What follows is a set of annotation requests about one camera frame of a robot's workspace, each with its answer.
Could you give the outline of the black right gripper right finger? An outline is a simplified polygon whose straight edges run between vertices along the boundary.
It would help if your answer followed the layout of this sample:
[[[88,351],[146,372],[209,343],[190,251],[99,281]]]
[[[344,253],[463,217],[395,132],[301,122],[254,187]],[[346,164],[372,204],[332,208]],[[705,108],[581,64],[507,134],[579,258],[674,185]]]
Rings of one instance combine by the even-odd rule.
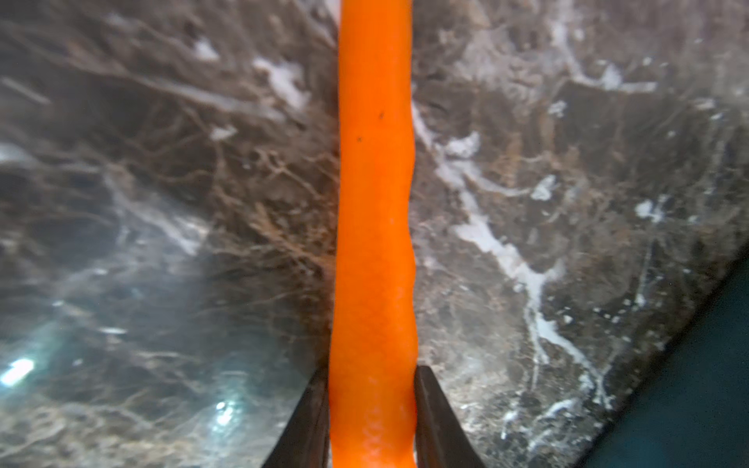
[[[485,468],[429,366],[415,370],[419,468]]]

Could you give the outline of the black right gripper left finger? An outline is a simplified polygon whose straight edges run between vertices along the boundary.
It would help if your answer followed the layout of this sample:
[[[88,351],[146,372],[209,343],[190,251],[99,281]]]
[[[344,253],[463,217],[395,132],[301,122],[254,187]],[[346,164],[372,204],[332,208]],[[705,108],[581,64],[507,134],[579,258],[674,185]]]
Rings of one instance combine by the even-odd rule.
[[[330,452],[328,367],[314,372],[262,468],[325,468]]]

